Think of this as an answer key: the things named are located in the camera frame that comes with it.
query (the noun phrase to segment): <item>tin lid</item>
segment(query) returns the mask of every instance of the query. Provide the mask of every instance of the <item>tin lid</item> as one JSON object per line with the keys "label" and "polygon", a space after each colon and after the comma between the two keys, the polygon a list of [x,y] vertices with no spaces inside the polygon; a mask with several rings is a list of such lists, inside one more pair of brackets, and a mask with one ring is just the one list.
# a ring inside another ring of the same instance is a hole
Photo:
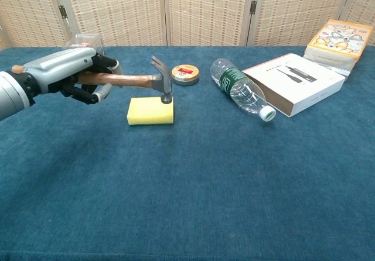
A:
{"label": "tin lid", "polygon": [[172,70],[173,81],[180,85],[191,85],[198,81],[199,70],[193,65],[178,65]]}

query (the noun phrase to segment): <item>hammer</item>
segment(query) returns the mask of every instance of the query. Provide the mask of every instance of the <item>hammer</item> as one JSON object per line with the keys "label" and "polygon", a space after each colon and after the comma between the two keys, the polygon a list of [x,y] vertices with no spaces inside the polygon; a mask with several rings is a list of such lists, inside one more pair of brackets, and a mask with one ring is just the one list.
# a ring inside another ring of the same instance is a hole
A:
{"label": "hammer", "polygon": [[[169,104],[172,102],[172,74],[168,67],[155,56],[152,56],[151,64],[159,71],[159,74],[118,75],[86,71],[78,75],[77,83],[87,85],[104,85],[110,83],[118,86],[153,88],[163,93],[161,101],[164,104]],[[14,73],[22,73],[23,66],[14,65],[12,71]]]}

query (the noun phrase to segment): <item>plastic water bottle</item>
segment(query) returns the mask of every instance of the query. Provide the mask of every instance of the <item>plastic water bottle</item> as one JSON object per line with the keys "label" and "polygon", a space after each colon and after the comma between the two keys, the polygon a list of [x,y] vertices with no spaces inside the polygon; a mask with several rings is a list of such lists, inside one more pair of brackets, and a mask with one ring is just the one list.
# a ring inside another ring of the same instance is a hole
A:
{"label": "plastic water bottle", "polygon": [[276,115],[273,107],[267,105],[263,91],[227,59],[219,58],[211,65],[211,76],[237,105],[247,112],[258,114],[269,122]]}

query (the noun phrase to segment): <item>hammer head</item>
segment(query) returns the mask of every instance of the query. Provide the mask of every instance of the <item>hammer head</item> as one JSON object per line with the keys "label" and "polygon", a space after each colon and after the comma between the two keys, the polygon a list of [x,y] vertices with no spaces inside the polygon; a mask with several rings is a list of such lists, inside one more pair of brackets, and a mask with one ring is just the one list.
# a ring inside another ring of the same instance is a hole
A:
{"label": "hammer head", "polygon": [[157,59],[155,56],[151,58],[151,64],[158,69],[159,74],[152,76],[152,88],[163,93],[162,102],[168,104],[172,102],[172,74],[168,67]]}

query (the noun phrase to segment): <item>red label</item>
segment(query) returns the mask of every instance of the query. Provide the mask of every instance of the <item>red label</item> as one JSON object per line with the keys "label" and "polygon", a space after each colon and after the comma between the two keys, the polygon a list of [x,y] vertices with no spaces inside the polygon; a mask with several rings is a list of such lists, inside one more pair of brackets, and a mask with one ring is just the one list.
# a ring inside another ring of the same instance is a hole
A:
{"label": "red label", "polygon": [[192,73],[193,73],[193,70],[180,68],[180,69],[178,69],[178,72],[183,72],[183,73],[187,73],[187,74],[192,74]]}

